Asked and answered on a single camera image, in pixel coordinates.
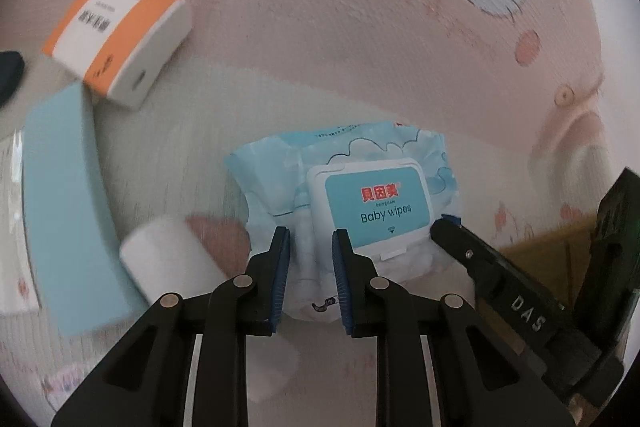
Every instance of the orange and white box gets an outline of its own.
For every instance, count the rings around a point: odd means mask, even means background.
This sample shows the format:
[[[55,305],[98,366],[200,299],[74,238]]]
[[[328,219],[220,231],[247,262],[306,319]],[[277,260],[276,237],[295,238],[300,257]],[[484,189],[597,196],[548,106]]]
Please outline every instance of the orange and white box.
[[[101,96],[138,108],[191,25],[185,0],[75,0],[42,51]]]

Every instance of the wet wipes pack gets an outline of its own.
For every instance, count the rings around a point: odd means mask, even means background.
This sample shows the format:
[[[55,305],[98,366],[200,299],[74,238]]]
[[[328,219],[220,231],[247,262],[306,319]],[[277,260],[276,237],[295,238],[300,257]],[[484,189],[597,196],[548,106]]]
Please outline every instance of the wet wipes pack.
[[[460,217],[444,136],[384,121],[270,136],[225,158],[247,202],[251,255],[291,231],[283,311],[338,319],[331,255],[335,229],[395,282],[442,269],[450,257],[429,237],[440,216]]]
[[[431,200],[412,158],[317,166],[306,181],[319,250],[331,250],[334,230],[347,229],[356,253],[386,261],[429,235]]]

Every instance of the toilet paper roll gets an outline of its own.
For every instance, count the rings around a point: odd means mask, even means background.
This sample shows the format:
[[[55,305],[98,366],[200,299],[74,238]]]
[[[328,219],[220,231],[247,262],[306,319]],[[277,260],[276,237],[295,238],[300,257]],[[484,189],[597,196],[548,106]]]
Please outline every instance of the toilet paper roll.
[[[181,217],[158,217],[135,229],[120,259],[150,303],[168,292],[185,299],[210,293],[228,279]]]

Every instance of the black object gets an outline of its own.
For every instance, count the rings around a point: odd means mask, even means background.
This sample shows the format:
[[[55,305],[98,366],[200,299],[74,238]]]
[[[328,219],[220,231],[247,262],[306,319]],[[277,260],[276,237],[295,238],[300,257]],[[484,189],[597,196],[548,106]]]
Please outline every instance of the black object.
[[[640,178],[625,169],[600,203],[591,262],[573,313],[464,227],[439,219],[432,239],[462,263],[483,298],[538,357],[532,365],[565,403],[600,407],[622,379],[614,355],[638,302]]]
[[[0,107],[13,95],[24,73],[24,60],[18,52],[0,52]]]
[[[2,427],[36,427],[0,377],[0,425]]]
[[[348,332],[377,337],[378,427],[432,425],[422,335],[443,427],[573,427],[566,407],[462,297],[434,301],[378,277],[344,229],[334,232],[334,266]]]
[[[245,275],[210,294],[165,294],[61,407],[52,427],[181,427],[195,335],[203,333],[193,425],[247,425],[245,335],[270,336],[289,268],[289,230]]]
[[[625,380],[591,427],[636,427],[640,425],[640,357],[636,356]]]

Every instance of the blue foam board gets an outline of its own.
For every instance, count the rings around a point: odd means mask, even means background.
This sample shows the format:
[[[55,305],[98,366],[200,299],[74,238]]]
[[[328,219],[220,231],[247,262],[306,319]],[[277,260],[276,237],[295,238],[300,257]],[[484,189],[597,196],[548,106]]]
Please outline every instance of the blue foam board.
[[[93,107],[80,82],[28,114],[23,147],[31,266],[60,331],[76,335],[142,313],[146,301],[120,263]]]

